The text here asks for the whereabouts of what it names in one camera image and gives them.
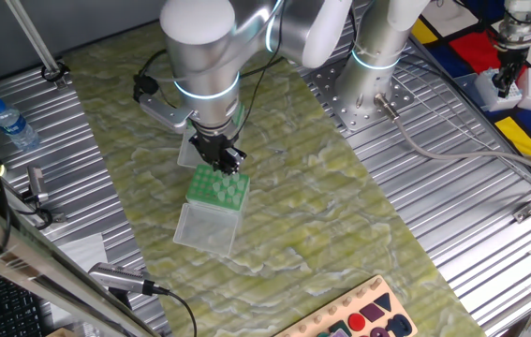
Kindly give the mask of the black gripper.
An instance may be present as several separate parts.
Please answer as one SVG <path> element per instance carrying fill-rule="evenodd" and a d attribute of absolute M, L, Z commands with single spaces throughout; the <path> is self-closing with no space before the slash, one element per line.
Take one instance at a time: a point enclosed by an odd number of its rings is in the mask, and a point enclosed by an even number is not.
<path fill-rule="evenodd" d="M 237 173 L 246 158 L 245 152 L 232 148 L 235 139 L 228 139 L 225 135 L 211 137 L 197 132 L 189 142 L 205 163 L 214 165 L 214 170 L 226 175 Z"/>

